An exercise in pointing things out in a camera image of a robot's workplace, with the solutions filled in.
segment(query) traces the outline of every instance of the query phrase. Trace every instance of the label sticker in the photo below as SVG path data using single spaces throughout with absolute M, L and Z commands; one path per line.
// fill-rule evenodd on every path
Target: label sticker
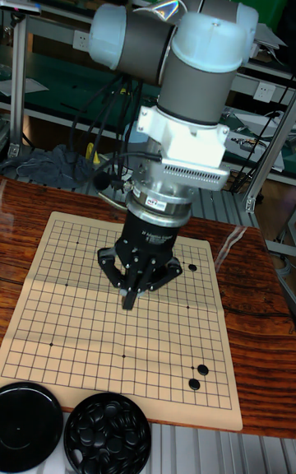
M 147 196 L 145 204 L 148 207 L 153 207 L 157 211 L 165 211 L 166 203 L 160 202 L 159 200 L 155 200 L 154 197 Z
M 135 194 L 136 198 L 140 197 L 141 191 L 137 187 L 134 187 L 132 191 Z

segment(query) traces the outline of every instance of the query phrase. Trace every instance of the paper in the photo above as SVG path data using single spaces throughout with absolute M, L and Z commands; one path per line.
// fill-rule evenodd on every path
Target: paper
M 255 41 L 275 49 L 278 49 L 280 45 L 286 46 L 284 41 L 277 37 L 266 24 L 260 22 L 257 24 Z
M 265 115 L 251 115 L 251 114 L 234 114 L 239 121 L 241 121 L 244 125 L 251 130 L 254 134 L 259 136 L 263 128 L 265 127 L 267 121 L 269 120 L 269 116 Z M 272 137 L 275 133 L 275 130 L 279 126 L 280 119 L 273 118 L 269 123 L 267 128 L 265 129 L 264 133 L 261 137 Z
M 44 85 L 41 85 L 34 79 L 25 79 L 26 94 L 33 94 L 33 92 L 42 92 L 44 90 L 48 90 L 48 88 L 46 88 Z M 0 81 L 0 92 L 7 96 L 12 95 L 12 79 Z
M 122 227 L 51 215 L 0 349 L 0 385 L 41 383 L 71 409 L 98 391 L 117 392 L 151 421 L 241 430 L 209 243 L 179 237 L 183 274 L 126 311 L 97 262 L 97 249 L 113 245 Z

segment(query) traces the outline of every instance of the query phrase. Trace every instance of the black cable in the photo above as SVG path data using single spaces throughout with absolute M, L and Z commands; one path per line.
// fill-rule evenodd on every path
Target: black cable
M 249 172 L 247 172 L 247 173 L 245 174 L 245 176 L 243 177 L 243 183 L 242 183 L 241 175 L 242 175 L 243 169 L 247 166 L 247 163 L 249 162 L 252 153 L 254 152 L 254 150 L 255 150 L 255 148 L 256 148 L 258 142 L 260 141 L 260 139 L 261 139 L 261 137 L 263 136 L 265 130 L 267 129 L 269 123 L 271 122 L 272 118 L 274 117 L 275 112 L 276 112 L 277 110 L 279 110 L 280 104 L 281 104 L 282 100 L 284 99 L 284 96 L 286 95 L 286 93 L 287 93 L 288 89 L 290 88 L 290 86 L 293 84 L 293 80 L 294 80 L 294 75 L 290 78 L 288 85 L 287 85 L 287 86 L 285 87 L 285 89 L 284 89 L 284 93 L 283 93 L 282 96 L 280 97 L 280 101 L 279 101 L 279 103 L 278 103 L 278 105 L 277 105 L 277 108 L 271 113 L 270 117 L 269 117 L 268 120 L 267 120 L 266 125 L 265 125 L 265 126 L 263 127 L 263 129 L 261 130 L 259 136 L 257 136 L 256 141 L 255 141 L 255 143 L 254 143 L 252 149 L 250 150 L 250 153 L 249 153 L 248 157 L 247 157 L 246 160 L 244 161 L 241 170 L 238 172 L 238 175 L 236 176 L 235 180 L 232 182 L 232 185 L 231 185 L 231 187 L 230 187 L 230 189 L 229 189 L 229 191 L 230 191 L 231 193 L 237 192 L 237 191 L 243 186 L 243 184 L 245 183 L 245 181 L 247 180 L 247 178 L 253 174 L 253 171 L 256 170 L 256 168 L 257 168 L 257 167 L 259 166 L 259 164 L 261 163 L 261 160 L 263 159 L 263 156 L 265 155 L 266 151 L 264 151 L 264 153 L 262 154 L 261 158 L 259 158 L 259 160 L 258 160 L 258 161 L 256 162 L 256 164 L 249 170 Z
M 124 138 L 124 150 L 123 150 L 123 152 L 127 152 L 127 146 L 128 146 L 129 138 L 130 138 L 131 133 L 132 133 L 132 126 L 135 123 L 136 112 L 139 109 L 139 105 L 140 105 L 140 102 L 141 102 L 142 89 L 143 89 L 143 81 L 139 81 L 138 82 L 138 87 L 137 87 L 137 93 L 136 93 L 136 102 L 134 104 L 134 108 L 133 108 L 133 111 L 132 111 L 132 116 L 131 116 L 131 121 L 129 123 L 129 127 L 127 129 L 127 133 L 126 133 L 125 138 Z
M 124 159 L 126 157 L 133 156 L 133 157 L 139 157 L 139 158 L 145 158 L 147 160 L 151 161 L 157 161 L 161 162 L 162 157 L 160 154 L 152 154 L 151 152 L 124 152 L 123 154 L 119 154 L 118 160 Z M 79 181 L 78 187 L 84 185 L 86 182 L 91 182 L 97 174 L 99 174 L 103 169 L 106 169 L 107 167 L 110 167 L 111 164 L 113 163 L 113 157 L 110 158 L 109 160 L 106 160 L 104 163 L 99 165 L 99 167 L 94 170 L 92 173 L 90 173 L 90 176 L 88 178 L 83 179 L 82 181 Z
M 122 74 L 120 75 L 117 75 L 116 77 L 114 77 L 112 79 L 112 81 L 106 83 L 104 86 L 102 86 L 97 92 L 95 92 L 95 94 L 93 96 L 91 96 L 90 99 L 88 99 L 86 101 L 86 103 L 82 106 L 82 108 L 79 110 L 78 114 L 75 116 L 74 118 L 74 121 L 72 123 L 72 126 L 71 126 L 71 130 L 70 130 L 70 137 L 69 137 L 69 147 L 70 147 L 70 151 L 71 152 L 74 152 L 74 144 L 73 144 L 73 141 L 74 141 L 74 131 L 75 131 L 75 128 L 76 128 L 76 125 L 80 119 L 80 116 L 81 114 L 83 114 L 83 112 L 85 112 L 88 107 L 91 105 L 91 103 L 93 101 L 95 101 L 95 99 L 97 99 L 97 97 L 99 97 L 99 95 L 101 95 L 107 88 L 109 88 L 109 86 L 113 85 L 115 82 L 119 81 L 119 79 L 121 79 L 122 77 Z
M 123 82 L 121 82 L 121 84 L 119 85 L 118 89 L 114 92 L 113 94 L 113 99 L 111 100 L 110 104 L 109 104 L 109 107 L 107 108 L 106 110 L 106 113 L 104 115 L 104 119 L 99 127 L 99 131 L 96 135 L 96 138 L 95 138 L 95 143 L 94 143 L 94 146 L 93 146 L 93 149 L 91 151 L 91 154 L 90 154 L 90 159 L 89 159 L 89 162 L 90 162 L 90 166 L 92 167 L 93 165 L 93 161 L 94 161 L 94 157 L 95 157 L 95 152 L 97 151 L 98 149 L 98 146 L 99 146 L 99 140 L 102 136 L 102 133 L 104 131 L 104 128 L 107 124 L 107 121 L 108 121 L 108 118 L 109 118 L 109 115 L 111 114 L 112 110 L 113 110 L 113 107 L 116 103 L 116 100 L 117 100 L 117 97 L 118 97 L 118 94 L 120 92 L 120 90 L 123 88 Z
M 116 125 L 116 141 L 115 141 L 115 150 L 113 152 L 114 164 L 115 164 L 115 158 L 120 153 L 120 149 L 122 146 L 122 139 L 119 140 L 119 133 L 121 135 L 123 133 L 124 119 L 127 116 L 127 111 L 130 107 L 131 101 L 132 101 L 132 79 L 128 77 L 126 91 L 123 97 L 123 103 L 122 103 L 120 115 L 118 118 L 118 124 Z
M 138 85 L 135 89 L 135 96 L 136 96 L 135 104 L 133 106 L 131 120 L 130 120 L 128 129 L 127 129 L 127 133 L 125 135 L 124 142 L 122 144 L 121 154 L 123 154 L 124 152 L 127 152 L 129 138 L 130 138 L 131 133 L 132 133 L 132 127 L 133 127 L 133 124 L 135 123 L 136 113 L 139 110 L 139 106 L 140 106 L 140 103 L 141 103 L 142 89 L 143 89 L 143 81 L 139 81 Z M 127 159 L 126 168 L 127 168 L 127 172 L 128 172 L 128 159 Z M 122 178 L 122 176 L 123 176 L 123 163 L 122 162 L 121 162 L 121 164 L 118 163 L 118 169 L 119 169 L 119 173 L 120 173 L 120 178 Z
M 158 163 L 161 162 L 162 156 L 161 154 L 152 154 L 151 152 L 123 152 L 122 154 L 119 154 L 117 157 L 118 160 L 128 158 L 130 156 L 136 157 L 136 158 L 144 158 L 146 160 L 151 160 L 151 161 L 157 161 Z M 102 165 L 99 166 L 98 169 L 93 173 L 91 176 L 91 179 L 95 178 L 95 176 L 103 169 L 106 169 L 109 167 L 113 162 L 113 158 L 110 160 L 105 161 Z
M 30 147 L 34 149 L 35 145 L 33 145 L 32 141 L 30 141 L 30 139 L 24 133 L 22 133 L 22 136 L 23 139 L 25 139 L 25 141 L 28 143 L 28 145 L 30 145 Z
M 89 137 L 89 135 L 90 135 L 91 131 L 93 130 L 93 128 L 94 128 L 94 127 L 97 125 L 97 123 L 99 122 L 99 119 L 100 119 L 102 113 L 106 110 L 106 108 L 107 108 L 107 105 L 104 105 L 104 106 L 102 107 L 102 109 L 99 111 L 99 113 L 98 113 L 97 117 L 95 118 L 95 120 L 94 120 L 94 121 L 92 122 L 92 124 L 88 127 L 87 131 L 85 131 L 85 132 L 83 133 L 83 136 L 82 136 L 81 141 L 80 141 L 80 143 L 79 143 L 80 146 L 79 146 L 78 150 L 76 151 L 75 163 L 76 163 L 77 160 L 78 160 L 78 156 L 81 154 L 81 150 L 82 150 L 83 146 L 84 146 L 84 145 L 86 144 L 86 142 L 87 142 L 87 138 Z

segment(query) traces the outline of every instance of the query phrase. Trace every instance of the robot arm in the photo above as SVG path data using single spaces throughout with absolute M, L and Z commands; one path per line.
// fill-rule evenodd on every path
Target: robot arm
M 248 60 L 257 18 L 252 8 L 223 0 L 159 0 L 134 12 L 105 5 L 95 14 L 90 56 L 161 85 L 157 106 L 141 107 L 137 131 L 149 136 L 147 151 L 162 161 L 141 161 L 123 234 L 98 253 L 124 309 L 182 273 L 173 245 L 195 192 L 221 190 L 229 176 L 220 164 L 229 132 L 220 114 L 236 70 Z M 115 267 L 117 255 L 124 274 Z

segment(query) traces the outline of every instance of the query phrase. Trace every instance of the cable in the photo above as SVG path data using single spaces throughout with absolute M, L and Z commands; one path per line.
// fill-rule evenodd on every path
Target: cable
M 98 133 L 97 133 L 97 135 L 96 135 L 95 143 L 94 143 L 94 146 L 93 146 L 92 151 L 91 151 L 91 154 L 90 154 L 89 162 L 90 162 L 90 165 L 91 165 L 91 166 L 93 165 L 95 153 L 96 153 L 96 151 L 97 151 L 97 149 L 98 149 L 98 146 L 99 146 L 99 140 L 100 140 L 100 138 L 101 138 L 101 136 L 102 136 L 102 133 L 103 133 L 103 131 L 104 131 L 104 128 L 105 128 L 105 126 L 106 126 L 106 124 L 107 124 L 109 115 L 111 114 L 112 109 L 113 109 L 113 107 L 114 107 L 114 105 L 115 105 L 115 103 L 116 103 L 117 96 L 118 96 L 118 94 L 119 94 L 119 92 L 120 92 L 120 90 L 121 90 L 122 88 L 123 88 L 123 83 L 121 83 L 121 84 L 119 85 L 118 89 L 114 92 L 114 94 L 113 94 L 113 99 L 112 99 L 112 101 L 110 102 L 109 107 L 107 108 L 106 113 L 105 113 L 105 115 L 104 115 L 104 119 L 103 119 L 103 121 L 102 121 L 102 123 L 101 123 L 101 125 L 100 125 L 100 127 L 99 127 L 99 131 L 98 131 Z
M 127 79 L 127 87 L 125 91 L 125 96 L 123 97 L 123 103 L 120 111 L 120 115 L 118 118 L 118 124 L 116 126 L 116 142 L 115 142 L 115 150 L 113 152 L 113 160 L 115 164 L 115 157 L 120 153 L 122 148 L 122 139 L 119 139 L 119 133 L 122 135 L 123 127 L 124 127 L 124 119 L 127 116 L 127 111 L 132 102 L 132 79 L 128 77 Z
M 72 123 L 72 126 L 71 126 L 71 131 L 70 131 L 70 137 L 69 137 L 69 147 L 70 147 L 70 151 L 71 152 L 74 152 L 74 145 L 73 145 L 73 141 L 74 141 L 74 131 L 75 131 L 75 128 L 76 128 L 76 125 L 80 119 L 80 116 L 83 112 L 85 112 L 88 107 L 91 105 L 91 103 L 93 101 L 95 101 L 95 99 L 97 99 L 97 97 L 99 97 L 99 95 L 101 95 L 109 86 L 113 85 L 114 83 L 116 83 L 117 81 L 119 81 L 119 79 L 122 78 L 122 74 L 120 75 L 117 75 L 116 77 L 114 77 L 112 79 L 112 81 L 106 83 L 104 86 L 102 86 L 97 92 L 95 92 L 95 94 L 93 96 L 91 96 L 87 101 L 86 103 L 82 106 L 82 108 L 79 110 L 78 114 L 76 115 L 76 117 L 74 118 L 74 121 Z
M 112 205 L 112 207 L 115 207 L 115 209 L 118 209 L 119 211 L 127 212 L 127 208 L 125 205 L 119 202 L 115 202 L 111 197 L 106 196 L 106 194 L 101 193 L 98 191 L 98 196 L 105 202 L 109 203 L 109 205 Z
M 132 126 L 135 123 L 136 112 L 139 108 L 139 104 L 140 104 L 140 101 L 141 101 L 142 89 L 143 89 L 143 81 L 139 81 L 138 87 L 137 87 L 137 93 L 136 93 L 136 102 L 134 104 L 134 108 L 133 108 L 133 111 L 132 111 L 132 116 L 131 116 L 131 121 L 129 123 L 129 127 L 127 129 L 127 133 L 126 133 L 125 138 L 124 138 L 124 150 L 123 150 L 123 152 L 127 152 L 127 145 L 128 145 L 131 133 L 132 133 Z
M 290 78 L 288 85 L 285 87 L 284 93 L 283 93 L 282 96 L 280 97 L 280 101 L 279 101 L 279 103 L 278 103 L 278 107 L 280 107 L 280 104 L 281 104 L 282 100 L 284 99 L 284 96 L 286 95 L 286 93 L 287 93 L 289 87 L 290 87 L 291 84 L 293 83 L 293 80 L 294 80 L 294 76 L 292 76 L 292 77 Z M 248 164 L 248 162 L 249 162 L 249 160 L 250 160 L 250 157 L 251 157 L 252 153 L 254 152 L 254 150 L 255 150 L 255 148 L 256 148 L 258 142 L 260 141 L 261 137 L 263 136 L 263 134 L 264 134 L 265 130 L 267 129 L 269 123 L 271 122 L 274 113 L 275 113 L 278 109 L 279 109 L 279 108 L 277 108 L 277 109 L 275 109 L 273 112 L 271 112 L 271 115 L 270 115 L 270 117 L 268 118 L 266 125 L 265 125 L 265 126 L 263 127 L 263 129 L 261 130 L 259 136 L 257 136 L 256 141 L 255 141 L 255 143 L 254 143 L 252 149 L 250 150 L 250 153 L 249 153 L 248 157 L 247 157 L 246 160 L 244 161 L 241 170 L 238 172 L 237 177 L 235 178 L 235 180 L 233 181 L 233 183 L 232 183 L 232 185 L 231 185 L 231 187 L 230 187 L 230 189 L 229 189 L 229 191 L 230 191 L 232 194 L 234 194 L 235 192 L 237 192 L 237 191 L 244 185 L 244 183 L 245 183 L 245 181 L 247 180 L 247 178 L 253 174 L 253 171 L 256 170 L 256 168 L 257 168 L 257 167 L 259 166 L 259 164 L 261 163 L 261 161 L 262 161 L 264 155 L 266 154 L 266 151 L 264 151 L 263 154 L 262 154 L 262 156 L 261 156 L 261 158 L 260 158 L 260 159 L 258 160 L 258 162 L 249 170 L 249 172 L 243 177 L 243 181 L 242 181 L 242 180 L 241 180 L 241 175 L 242 175 L 243 169 L 247 166 L 247 164 Z
M 119 154 L 117 160 L 121 160 L 127 157 L 136 157 L 136 158 L 144 158 L 146 160 L 157 161 L 161 162 L 162 156 L 160 154 L 152 154 L 151 152 L 124 152 L 123 154 Z M 90 176 L 89 180 L 91 181 L 101 170 L 106 169 L 113 163 L 113 158 L 110 160 L 105 161 L 102 165 L 95 170 L 95 172 Z
M 23 136 L 23 139 L 25 139 L 25 141 L 28 143 L 28 145 L 30 145 L 31 148 L 35 149 L 35 145 L 33 145 L 32 141 L 30 141 L 30 139 L 24 134 L 22 133 L 22 136 Z

